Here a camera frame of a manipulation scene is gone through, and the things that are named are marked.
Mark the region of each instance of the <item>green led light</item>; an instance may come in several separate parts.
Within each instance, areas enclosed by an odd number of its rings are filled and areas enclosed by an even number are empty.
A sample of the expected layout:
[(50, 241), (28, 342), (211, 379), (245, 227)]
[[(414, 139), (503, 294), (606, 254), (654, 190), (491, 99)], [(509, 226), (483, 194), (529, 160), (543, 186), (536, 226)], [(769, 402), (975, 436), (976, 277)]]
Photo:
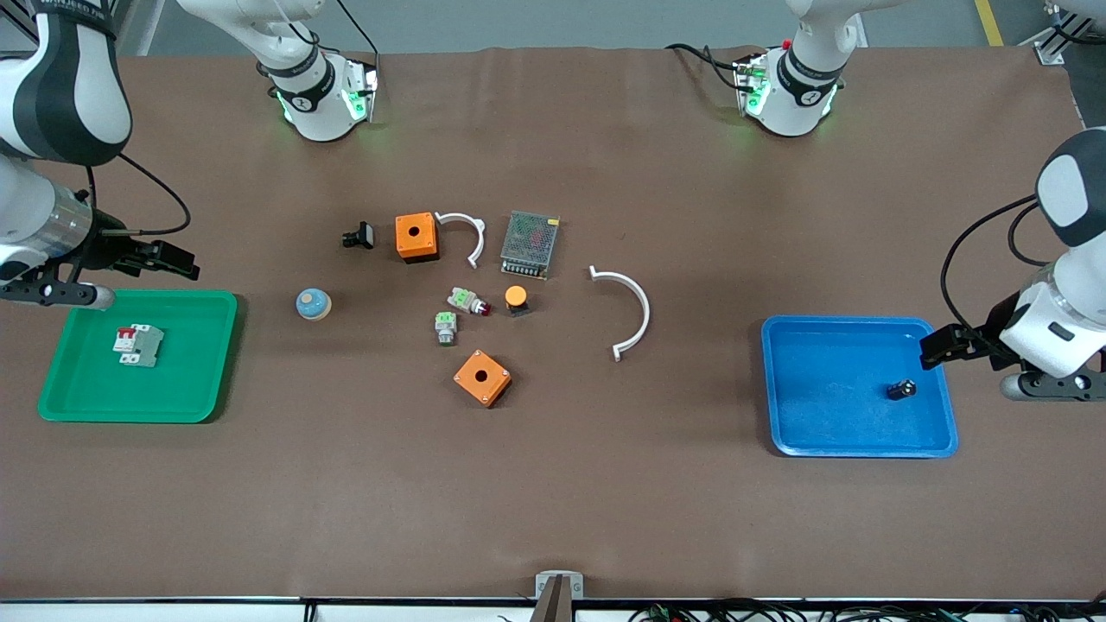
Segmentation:
[(276, 101), (280, 102), (280, 107), (284, 111), (284, 121), (292, 123), (292, 113), (288, 111), (288, 104), (284, 102), (284, 96), (276, 93)]
[(752, 115), (760, 114), (764, 110), (764, 102), (768, 100), (771, 86), (768, 80), (761, 82), (760, 86), (749, 94), (749, 104), (745, 106), (745, 112)]
[(348, 93), (346, 91), (343, 91), (342, 94), (345, 95), (346, 107), (349, 108), (349, 116), (352, 116), (354, 121), (361, 121), (365, 118), (365, 116), (367, 115), (367, 113), (365, 112), (365, 104), (364, 104), (365, 99), (362, 97), (356, 92)]
[(830, 106), (833, 105), (833, 96), (836, 95), (836, 94), (837, 94), (837, 87), (834, 86), (830, 91), (830, 94), (826, 95), (826, 105), (825, 105), (824, 108), (822, 108), (822, 116), (825, 116), (825, 115), (830, 114)]

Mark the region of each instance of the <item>floor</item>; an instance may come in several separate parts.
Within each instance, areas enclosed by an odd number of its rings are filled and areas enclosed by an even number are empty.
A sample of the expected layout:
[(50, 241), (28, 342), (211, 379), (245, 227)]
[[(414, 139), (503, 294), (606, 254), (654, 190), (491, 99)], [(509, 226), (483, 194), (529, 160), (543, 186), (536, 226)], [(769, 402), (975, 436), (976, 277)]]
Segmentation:
[[(484, 48), (661, 48), (674, 42), (733, 46), (774, 44), (795, 19), (783, 0), (345, 0), (384, 53), (461, 52)], [(123, 21), (124, 54), (244, 54), (217, 28), (174, 0), (135, 2)], [(993, 10), (998, 37), (1016, 44), (1048, 25), (1041, 0), (912, 0), (864, 14), (870, 45), (987, 45), (981, 14)], [(336, 0), (311, 28), (340, 49), (366, 48)], [(29, 43), (0, 21), (0, 49)], [(1087, 125), (1106, 124), (1106, 50), (1065, 53)]]

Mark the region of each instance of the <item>white semicircular pipe clamp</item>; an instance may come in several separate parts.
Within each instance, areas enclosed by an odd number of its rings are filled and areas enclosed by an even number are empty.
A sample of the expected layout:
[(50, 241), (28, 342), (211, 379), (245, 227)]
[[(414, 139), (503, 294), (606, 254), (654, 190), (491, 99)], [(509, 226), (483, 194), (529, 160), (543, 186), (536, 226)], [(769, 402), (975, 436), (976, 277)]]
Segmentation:
[(472, 255), (469, 256), (469, 266), (472, 266), (472, 269), (476, 270), (477, 259), (480, 259), (480, 253), (483, 252), (483, 230), (484, 230), (483, 220), (479, 218), (473, 218), (467, 214), (457, 214), (457, 212), (438, 214), (437, 211), (435, 211), (434, 217), (437, 218), (438, 222), (441, 225), (445, 225), (446, 222), (468, 222), (469, 225), (472, 225), (472, 228), (477, 230), (477, 249), (473, 250)]
[(641, 286), (637, 284), (637, 281), (626, 274), (619, 274), (618, 272), (598, 272), (595, 270), (595, 266), (588, 266), (587, 269), (592, 273), (592, 281), (618, 281), (619, 283), (628, 287), (630, 291), (637, 294), (637, 299), (641, 301), (641, 328), (637, 329), (637, 332), (626, 341), (611, 346), (612, 352), (615, 353), (615, 362), (617, 363), (618, 361), (622, 361), (622, 353), (637, 345), (637, 342), (641, 341), (641, 336), (645, 335), (645, 329), (649, 325), (649, 299), (646, 298), (645, 290), (641, 289)]

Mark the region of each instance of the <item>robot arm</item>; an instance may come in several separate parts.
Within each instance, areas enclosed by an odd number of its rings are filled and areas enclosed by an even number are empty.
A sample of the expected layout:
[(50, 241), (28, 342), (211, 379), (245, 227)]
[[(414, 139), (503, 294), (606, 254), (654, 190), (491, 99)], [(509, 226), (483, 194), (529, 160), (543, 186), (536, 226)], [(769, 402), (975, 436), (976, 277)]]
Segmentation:
[(107, 0), (32, 0), (40, 43), (0, 61), (0, 154), (97, 166), (131, 137)]
[[(198, 277), (190, 253), (121, 235), (123, 222), (27, 163), (96, 166), (126, 146), (131, 108), (106, 3), (32, 0), (38, 50), (28, 59), (0, 60), (0, 299), (109, 305), (111, 290), (77, 281), (82, 269)], [(73, 269), (62, 279), (65, 263)]]
[(1106, 400), (1106, 373), (1088, 361), (1106, 348), (1106, 127), (1068, 138), (1045, 162), (1036, 199), (1068, 250), (1000, 302), (975, 329), (950, 324), (925, 338), (922, 367), (991, 359), (1012, 400)]
[(244, 45), (276, 86), (284, 117), (310, 141), (334, 141), (372, 116), (376, 68), (309, 43), (300, 22), (323, 0), (178, 0)]
[(999, 339), (1051, 376), (1106, 348), (1106, 127), (1068, 138), (1045, 163), (1036, 196), (1068, 247), (1021, 292)]
[(885, 9), (906, 0), (786, 0), (799, 18), (790, 48), (741, 68), (738, 84), (742, 112), (781, 136), (801, 136), (814, 129), (837, 92), (837, 80), (856, 49), (862, 12)]

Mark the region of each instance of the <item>orange box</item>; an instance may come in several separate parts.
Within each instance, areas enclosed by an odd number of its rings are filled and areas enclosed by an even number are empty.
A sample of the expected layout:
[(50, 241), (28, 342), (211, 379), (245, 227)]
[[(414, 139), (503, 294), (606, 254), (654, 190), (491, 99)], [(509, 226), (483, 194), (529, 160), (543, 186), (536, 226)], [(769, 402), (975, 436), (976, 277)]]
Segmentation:
[(484, 407), (491, 408), (495, 400), (499, 400), (503, 391), (511, 385), (511, 372), (504, 370), (491, 356), (477, 350), (453, 375), (453, 381)]
[(407, 263), (434, 261), (438, 253), (438, 225), (429, 211), (396, 217), (396, 252)]

